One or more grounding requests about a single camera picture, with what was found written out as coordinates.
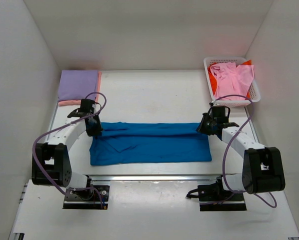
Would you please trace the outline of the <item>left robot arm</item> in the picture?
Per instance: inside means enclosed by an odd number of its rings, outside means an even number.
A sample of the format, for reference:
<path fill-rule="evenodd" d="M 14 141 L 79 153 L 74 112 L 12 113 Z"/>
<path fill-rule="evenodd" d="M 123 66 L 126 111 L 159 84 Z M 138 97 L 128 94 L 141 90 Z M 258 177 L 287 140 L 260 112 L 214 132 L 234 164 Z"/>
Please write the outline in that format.
<path fill-rule="evenodd" d="M 54 186 L 76 190 L 82 199 L 89 199 L 94 194 L 94 186 L 88 175 L 73 172 L 69 151 L 79 137 L 86 133 L 89 137 L 102 134 L 103 128 L 96 110 L 97 102 L 82 99 L 80 107 L 67 115 L 65 124 L 45 135 L 48 141 L 39 143 L 35 140 L 32 153 L 31 180 L 35 185 Z"/>

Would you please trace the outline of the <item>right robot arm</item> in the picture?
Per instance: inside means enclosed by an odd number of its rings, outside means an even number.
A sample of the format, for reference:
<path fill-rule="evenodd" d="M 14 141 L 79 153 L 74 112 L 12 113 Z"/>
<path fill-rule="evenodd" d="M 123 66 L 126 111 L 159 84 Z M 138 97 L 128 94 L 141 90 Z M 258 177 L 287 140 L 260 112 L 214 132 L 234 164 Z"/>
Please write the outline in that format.
<path fill-rule="evenodd" d="M 196 129 L 204 135 L 215 135 L 226 143 L 222 160 L 221 183 L 213 188 L 214 196 L 226 200 L 232 193 L 258 194 L 280 192 L 286 181 L 281 153 L 276 147 L 267 147 L 247 136 L 235 122 L 229 122 L 230 108 L 211 106 L 202 115 Z M 243 159 L 242 173 L 226 175 L 226 157 L 229 148 L 234 149 Z"/>

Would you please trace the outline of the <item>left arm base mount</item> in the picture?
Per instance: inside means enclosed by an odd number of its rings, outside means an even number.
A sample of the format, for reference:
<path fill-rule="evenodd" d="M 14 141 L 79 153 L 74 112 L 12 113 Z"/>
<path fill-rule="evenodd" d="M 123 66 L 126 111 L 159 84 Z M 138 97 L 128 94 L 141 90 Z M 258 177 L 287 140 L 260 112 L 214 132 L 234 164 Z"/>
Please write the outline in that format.
<path fill-rule="evenodd" d="M 107 210 L 109 208 L 110 181 L 98 180 L 94 176 L 87 182 L 87 186 L 94 189 L 82 191 L 69 188 L 63 200 L 62 208 L 65 210 Z"/>

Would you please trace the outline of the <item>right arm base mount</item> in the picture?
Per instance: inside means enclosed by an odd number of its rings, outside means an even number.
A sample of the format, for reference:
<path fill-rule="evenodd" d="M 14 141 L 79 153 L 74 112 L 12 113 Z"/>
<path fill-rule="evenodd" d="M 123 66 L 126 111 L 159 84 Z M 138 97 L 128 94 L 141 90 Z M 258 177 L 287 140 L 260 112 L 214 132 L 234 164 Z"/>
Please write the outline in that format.
<path fill-rule="evenodd" d="M 200 184 L 190 190 L 187 199 L 198 199 L 201 212 L 237 212 L 246 211 L 246 203 L 242 193 L 232 193 L 223 188 L 217 179 L 211 184 Z"/>

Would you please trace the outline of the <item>blue polo t-shirt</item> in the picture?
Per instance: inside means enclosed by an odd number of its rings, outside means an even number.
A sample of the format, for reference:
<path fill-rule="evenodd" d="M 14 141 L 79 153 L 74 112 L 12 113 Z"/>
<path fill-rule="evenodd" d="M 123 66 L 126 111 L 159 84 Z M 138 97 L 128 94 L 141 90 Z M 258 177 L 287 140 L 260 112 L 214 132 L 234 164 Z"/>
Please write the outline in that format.
<path fill-rule="evenodd" d="M 197 123 L 104 122 L 89 149 L 92 166 L 211 162 L 208 136 Z"/>

